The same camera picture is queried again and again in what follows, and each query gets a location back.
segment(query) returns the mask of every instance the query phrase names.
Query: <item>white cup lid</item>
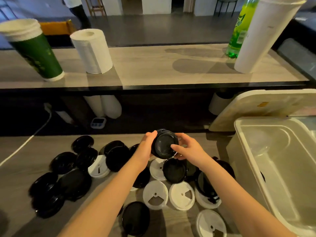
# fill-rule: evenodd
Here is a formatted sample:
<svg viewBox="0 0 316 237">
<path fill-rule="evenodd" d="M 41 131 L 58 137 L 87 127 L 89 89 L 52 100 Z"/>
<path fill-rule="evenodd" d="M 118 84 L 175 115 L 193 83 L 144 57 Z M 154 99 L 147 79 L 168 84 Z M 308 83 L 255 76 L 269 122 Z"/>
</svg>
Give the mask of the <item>white cup lid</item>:
<svg viewBox="0 0 316 237">
<path fill-rule="evenodd" d="M 197 232 L 200 237 L 213 237 L 214 232 L 220 231 L 223 237 L 227 236 L 226 225 L 221 216 L 212 210 L 203 210 L 196 220 Z"/>
<path fill-rule="evenodd" d="M 221 199 L 219 199 L 216 204 L 211 203 L 211 202 L 208 200 L 209 198 L 206 197 L 206 196 L 204 196 L 204 195 L 202 195 L 202 194 L 197 190 L 197 188 L 195 188 L 195 191 L 194 191 L 194 192 L 195 192 L 195 198 L 196 198 L 197 202 L 198 202 L 202 207 L 204 207 L 204 208 L 206 208 L 206 209 L 210 209 L 210 210 L 216 209 L 216 208 L 218 208 L 218 207 L 221 205 L 221 203 L 222 203 L 222 200 L 221 200 Z"/>
<path fill-rule="evenodd" d="M 168 202 L 168 189 L 161 181 L 153 180 L 145 186 L 143 199 L 148 208 L 156 211 L 160 210 Z"/>
<path fill-rule="evenodd" d="M 191 192 L 192 198 L 185 195 L 187 192 Z M 187 211 L 191 209 L 195 202 L 193 188 L 186 182 L 173 184 L 169 189 L 169 199 L 177 210 Z"/>
<path fill-rule="evenodd" d="M 149 167 L 149 171 L 150 171 L 150 174 L 151 176 L 156 179 L 156 180 L 160 180 L 160 181 L 165 181 L 166 178 L 163 174 L 163 164 L 165 163 L 165 159 L 159 159 L 159 158 L 156 158 L 154 159 L 151 164 L 150 164 L 150 167 Z"/>
<path fill-rule="evenodd" d="M 88 173 L 89 175 L 91 175 L 91 177 L 103 178 L 110 173 L 110 170 L 107 167 L 105 160 L 106 160 L 105 155 L 97 156 L 93 164 L 88 167 Z"/>
</svg>

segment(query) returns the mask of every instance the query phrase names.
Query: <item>gray wood-grain counter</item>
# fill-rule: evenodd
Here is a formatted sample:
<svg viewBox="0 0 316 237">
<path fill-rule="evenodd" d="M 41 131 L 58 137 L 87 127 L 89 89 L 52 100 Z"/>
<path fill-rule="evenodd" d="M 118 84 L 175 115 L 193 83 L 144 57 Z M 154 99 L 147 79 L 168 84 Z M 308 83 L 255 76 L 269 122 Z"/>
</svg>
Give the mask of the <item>gray wood-grain counter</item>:
<svg viewBox="0 0 316 237">
<path fill-rule="evenodd" d="M 234 70 L 227 44 L 112 47 L 113 68 L 88 74 L 76 49 L 54 49 L 65 77 L 45 82 L 15 50 L 0 51 L 0 91 L 61 89 L 107 91 L 156 88 L 280 86 L 308 81 L 270 50 L 252 74 Z"/>
<path fill-rule="evenodd" d="M 189 134 L 201 144 L 211 156 L 228 161 L 225 146 L 230 140 L 226 136 L 208 136 L 206 133 Z M 124 135 L 92 135 L 94 148 L 98 151 L 113 140 L 121 140 L 127 146 L 139 143 L 142 134 Z M 69 221 L 79 213 L 115 176 L 93 179 L 93 184 L 82 199 L 76 202 L 66 201 L 62 209 L 49 219 L 35 216 L 31 208 L 31 199 L 27 192 L 30 185 L 41 175 L 48 172 L 50 161 L 64 151 L 71 151 L 71 143 L 78 136 L 35 136 L 18 153 L 0 167 L 0 236 L 23 237 L 55 237 Z M 0 162 L 13 153 L 28 137 L 0 137 Z M 124 205 L 133 201 L 142 201 L 142 189 L 130 192 Z M 144 236 L 150 237 L 198 237 L 195 221 L 198 213 L 203 210 L 198 203 L 189 211 L 177 211 L 170 202 L 161 211 L 151 211 L 150 225 Z M 240 236 L 238 230 L 222 204 L 216 210 L 225 220 L 228 237 Z M 116 219 L 111 237 L 124 236 Z"/>
</svg>

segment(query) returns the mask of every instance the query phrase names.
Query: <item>right hand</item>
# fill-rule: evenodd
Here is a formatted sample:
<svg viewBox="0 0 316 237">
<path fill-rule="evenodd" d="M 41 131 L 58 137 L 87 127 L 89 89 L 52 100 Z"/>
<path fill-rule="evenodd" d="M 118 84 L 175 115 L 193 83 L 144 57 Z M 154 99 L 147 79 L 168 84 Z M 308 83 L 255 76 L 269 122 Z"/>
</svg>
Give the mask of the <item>right hand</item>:
<svg viewBox="0 0 316 237">
<path fill-rule="evenodd" d="M 181 139 L 179 140 L 180 145 L 171 145 L 171 148 L 178 152 L 175 159 L 187 159 L 191 164 L 200 169 L 203 167 L 205 161 L 211 159 L 194 138 L 184 133 L 176 133 L 176 136 Z"/>
</svg>

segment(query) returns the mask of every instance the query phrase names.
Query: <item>power cord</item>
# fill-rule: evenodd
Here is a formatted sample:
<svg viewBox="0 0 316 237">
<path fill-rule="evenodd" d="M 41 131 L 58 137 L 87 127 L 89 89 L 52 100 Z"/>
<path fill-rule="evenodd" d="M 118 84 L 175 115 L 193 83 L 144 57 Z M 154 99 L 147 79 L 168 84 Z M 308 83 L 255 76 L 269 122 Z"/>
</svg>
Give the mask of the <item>power cord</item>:
<svg viewBox="0 0 316 237">
<path fill-rule="evenodd" d="M 14 156 L 19 150 L 21 150 L 41 129 L 43 129 L 47 123 L 50 121 L 50 119 L 52 118 L 52 111 L 49 108 L 49 103 L 44 103 L 44 109 L 45 111 L 47 111 L 49 113 L 49 118 L 48 120 L 44 123 L 44 125 L 42 125 L 37 131 L 35 131 L 35 133 L 29 137 L 29 139 L 26 140 L 26 142 L 24 142 L 16 151 L 14 151 L 10 156 L 8 156 L 7 158 L 5 158 L 1 163 L 0 163 L 0 167 L 6 163 L 12 156 Z"/>
</svg>

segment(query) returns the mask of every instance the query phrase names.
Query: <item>bar stool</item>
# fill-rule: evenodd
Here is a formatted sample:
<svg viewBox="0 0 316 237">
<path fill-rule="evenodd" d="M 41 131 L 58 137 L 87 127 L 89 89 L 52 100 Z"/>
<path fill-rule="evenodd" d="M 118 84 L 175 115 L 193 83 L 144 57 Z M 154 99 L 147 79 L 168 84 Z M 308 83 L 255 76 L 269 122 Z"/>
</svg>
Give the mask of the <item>bar stool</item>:
<svg viewBox="0 0 316 237">
<path fill-rule="evenodd" d="M 94 6 L 92 4 L 92 1 L 90 1 L 90 4 L 91 6 L 89 5 L 89 2 L 88 0 L 86 0 L 86 3 L 87 3 L 87 6 L 88 6 L 88 9 L 89 9 L 89 13 L 90 13 L 90 16 L 92 16 L 92 13 L 95 17 L 95 12 L 101 12 L 102 13 L 102 16 L 105 16 L 106 15 L 106 12 L 105 12 L 105 8 L 104 8 L 104 5 L 103 5 L 103 2 L 102 0 L 97 0 L 98 1 L 98 5 L 97 6 Z"/>
<path fill-rule="evenodd" d="M 217 0 L 216 6 L 215 6 L 215 10 L 214 10 L 214 14 L 215 14 L 215 12 L 216 12 L 216 8 L 217 8 L 218 2 L 221 2 L 221 7 L 219 8 L 218 16 L 219 16 L 219 14 L 221 13 L 221 9 L 222 9 L 223 3 L 227 3 L 227 8 L 226 8 L 226 12 L 225 12 L 225 13 L 227 13 L 227 9 L 228 9 L 229 4 L 230 4 L 231 2 L 234 2 L 234 3 L 235 3 L 235 6 L 234 6 L 233 13 L 232 13 L 232 16 L 233 16 L 234 11 L 235 11 L 235 8 L 236 8 L 237 0 Z"/>
</svg>

